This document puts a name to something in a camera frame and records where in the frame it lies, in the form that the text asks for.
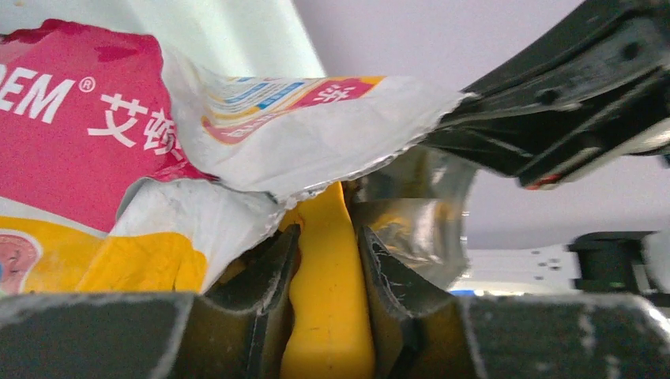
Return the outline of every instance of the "white letter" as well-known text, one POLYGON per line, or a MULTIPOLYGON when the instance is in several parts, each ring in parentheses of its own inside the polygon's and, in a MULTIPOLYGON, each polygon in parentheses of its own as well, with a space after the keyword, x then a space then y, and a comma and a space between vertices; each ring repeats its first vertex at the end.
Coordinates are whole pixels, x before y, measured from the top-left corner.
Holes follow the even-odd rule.
POLYGON ((7 66, 0 63, 0 85, 2 85, 2 79, 5 79, 6 73, 7 73, 7 66))
POLYGON ((17 67, 14 72, 9 75, 9 79, 7 79, 5 85, 2 86, 2 89, 0 89, 0 109, 8 111, 14 105, 11 101, 5 100, 5 96, 7 96, 8 93, 21 92, 23 85, 17 83, 18 78, 24 77, 26 79, 32 79, 35 75, 37 75, 36 71, 17 67))
POLYGON ((40 112, 48 105, 49 107, 47 108, 47 111, 44 112, 44 116, 42 116, 42 122, 51 124, 51 121, 54 120, 54 115, 58 110, 58 107, 61 106, 65 96, 70 91, 70 88, 72 88, 74 81, 65 79, 61 84, 56 86, 56 88, 51 90, 49 95, 45 95, 47 93, 47 87, 50 80, 51 75, 47 73, 37 79, 37 81, 35 81, 35 83, 30 88, 28 94, 23 98, 16 109, 14 109, 14 113, 23 114, 32 101, 28 117, 37 118, 37 116, 40 115, 40 112))

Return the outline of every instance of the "snack bag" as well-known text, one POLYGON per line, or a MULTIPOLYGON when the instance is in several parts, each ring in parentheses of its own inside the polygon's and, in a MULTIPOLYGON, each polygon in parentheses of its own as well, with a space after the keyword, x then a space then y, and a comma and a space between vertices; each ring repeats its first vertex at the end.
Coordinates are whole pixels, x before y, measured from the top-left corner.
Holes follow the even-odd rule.
POLYGON ((16 31, 0 291, 206 290, 296 201, 388 163, 460 98, 409 78, 222 77, 65 21, 16 31))
MULTIPOLYGON (((118 245, 106 237, 138 179, 206 178, 175 138, 161 66, 151 36, 62 21, 2 40, 0 291, 78 289, 106 246, 118 245)), ((167 254, 174 238, 158 239, 150 247, 167 254)), ((107 270, 130 272, 127 263, 107 270)))
POLYGON ((193 165, 289 208, 386 165, 465 97, 411 77, 222 77, 174 49, 164 55, 193 165))

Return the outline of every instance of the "red label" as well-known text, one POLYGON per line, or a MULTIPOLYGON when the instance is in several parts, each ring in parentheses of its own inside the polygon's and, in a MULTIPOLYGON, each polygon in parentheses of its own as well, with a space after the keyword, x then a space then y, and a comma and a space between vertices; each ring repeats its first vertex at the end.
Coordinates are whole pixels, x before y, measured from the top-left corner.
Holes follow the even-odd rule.
POLYGON ((202 178, 175 137, 151 36, 62 21, 0 43, 0 197, 109 231, 141 177, 202 178))

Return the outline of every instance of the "white packaging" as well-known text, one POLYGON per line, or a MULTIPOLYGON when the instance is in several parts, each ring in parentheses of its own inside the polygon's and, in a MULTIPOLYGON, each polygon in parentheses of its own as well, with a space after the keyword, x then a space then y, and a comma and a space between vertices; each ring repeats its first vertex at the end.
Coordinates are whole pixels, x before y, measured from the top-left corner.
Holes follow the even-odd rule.
POLYGON ((163 49, 190 162, 229 188, 267 192, 288 207, 388 163, 464 96, 410 77, 223 77, 163 49))
MULTIPOLYGON (((161 183, 146 179, 138 184, 130 203, 119 209, 120 217, 109 237, 165 233, 186 237, 193 250, 202 253, 207 261, 203 291, 240 254, 269 237, 283 215, 282 209, 265 194, 239 193, 205 180, 161 183)), ((145 242, 136 239, 134 244, 140 250, 145 242)), ((162 241, 165 245, 155 246, 156 253, 170 249, 167 244, 174 239, 162 241)), ((160 268, 143 269, 150 272, 160 268)))

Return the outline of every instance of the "chinese character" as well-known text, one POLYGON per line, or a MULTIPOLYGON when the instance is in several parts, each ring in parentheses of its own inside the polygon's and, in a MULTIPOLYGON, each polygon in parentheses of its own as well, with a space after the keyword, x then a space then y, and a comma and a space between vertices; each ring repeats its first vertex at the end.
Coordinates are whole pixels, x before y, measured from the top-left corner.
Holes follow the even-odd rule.
POLYGON ((134 117, 135 114, 137 113, 147 114, 149 110, 145 107, 142 107, 140 105, 140 101, 137 99, 133 99, 131 102, 122 100, 120 93, 115 94, 114 97, 108 95, 102 95, 100 99, 105 103, 110 104, 109 109, 105 111, 105 125, 107 128, 106 129, 88 128, 87 129, 88 135, 113 136, 114 138, 116 138, 117 141, 121 142, 128 148, 132 148, 133 146, 135 146, 135 142, 130 140, 128 137, 124 136, 123 133, 126 132, 128 129, 132 128, 137 122, 137 119, 134 117), (117 126, 114 121, 114 112, 117 111, 119 108, 124 108, 128 110, 127 114, 130 117, 122 125, 117 126))
POLYGON ((157 156, 170 152, 177 160, 183 159, 176 149, 179 149, 179 142, 175 138, 175 122, 165 118, 163 108, 160 112, 151 112, 152 119, 145 127, 145 150, 154 149, 157 156))
POLYGON ((342 86, 339 84, 332 84, 330 87, 319 92, 318 97, 315 97, 314 100, 320 101, 322 103, 334 103, 342 99, 347 99, 349 97, 349 91, 354 89, 356 88, 342 88, 342 86))

